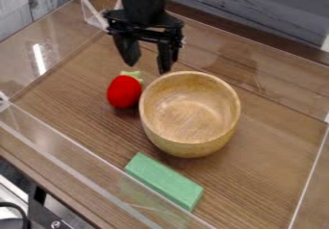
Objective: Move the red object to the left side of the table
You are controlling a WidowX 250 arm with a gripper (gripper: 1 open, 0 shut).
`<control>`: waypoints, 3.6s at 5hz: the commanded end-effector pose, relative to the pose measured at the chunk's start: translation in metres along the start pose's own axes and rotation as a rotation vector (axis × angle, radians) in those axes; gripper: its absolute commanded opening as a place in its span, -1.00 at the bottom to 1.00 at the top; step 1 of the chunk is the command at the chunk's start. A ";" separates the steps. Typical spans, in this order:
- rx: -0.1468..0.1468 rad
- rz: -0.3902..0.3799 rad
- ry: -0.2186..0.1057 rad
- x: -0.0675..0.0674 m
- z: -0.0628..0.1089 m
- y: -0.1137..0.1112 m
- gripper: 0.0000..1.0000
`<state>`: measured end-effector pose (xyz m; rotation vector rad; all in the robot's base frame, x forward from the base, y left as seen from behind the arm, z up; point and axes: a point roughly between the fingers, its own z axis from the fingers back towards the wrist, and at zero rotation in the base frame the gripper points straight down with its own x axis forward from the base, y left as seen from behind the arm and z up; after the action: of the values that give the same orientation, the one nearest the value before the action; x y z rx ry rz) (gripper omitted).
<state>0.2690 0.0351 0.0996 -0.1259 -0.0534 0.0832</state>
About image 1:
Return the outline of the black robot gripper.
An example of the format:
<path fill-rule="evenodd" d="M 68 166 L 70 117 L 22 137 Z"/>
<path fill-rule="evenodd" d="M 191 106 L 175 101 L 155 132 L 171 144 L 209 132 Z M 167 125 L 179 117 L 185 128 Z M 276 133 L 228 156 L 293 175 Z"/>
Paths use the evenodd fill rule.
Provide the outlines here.
<path fill-rule="evenodd" d="M 158 70 L 165 74 L 179 57 L 183 22 L 166 12 L 166 0 L 121 2 L 121 9 L 103 13 L 121 57 L 134 66 L 142 57 L 139 41 L 157 43 Z"/>

